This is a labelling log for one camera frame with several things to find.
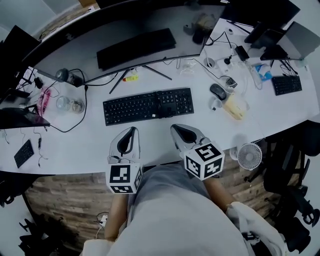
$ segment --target white box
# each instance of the white box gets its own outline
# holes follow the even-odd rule
[[[142,175],[142,166],[139,163],[108,164],[105,181],[114,194],[135,194]]]
[[[188,150],[184,154],[184,168],[200,180],[205,180],[223,170],[225,153],[211,141]]]

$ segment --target white fan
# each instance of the white fan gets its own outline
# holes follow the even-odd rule
[[[230,148],[230,157],[238,161],[239,165],[246,170],[257,168],[262,160],[261,148],[255,143],[246,143],[239,149]]]

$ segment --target power strip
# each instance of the power strip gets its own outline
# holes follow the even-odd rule
[[[102,227],[105,227],[106,226],[106,222],[107,222],[107,219],[108,219],[108,215],[103,215],[102,216],[102,218],[101,218],[101,220],[100,220],[100,225],[102,226]]]

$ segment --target keyboard keys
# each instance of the keyboard keys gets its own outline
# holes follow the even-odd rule
[[[105,125],[193,113],[190,89],[157,91],[103,102]]]

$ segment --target small black keyboard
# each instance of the small black keyboard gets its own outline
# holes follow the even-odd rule
[[[272,84],[276,96],[302,91],[299,76],[274,76]]]
[[[31,145],[30,139],[19,149],[19,151],[14,155],[14,160],[16,166],[20,168],[30,157],[34,155],[34,150]]]
[[[106,126],[194,113],[190,88],[162,90],[103,102]]]

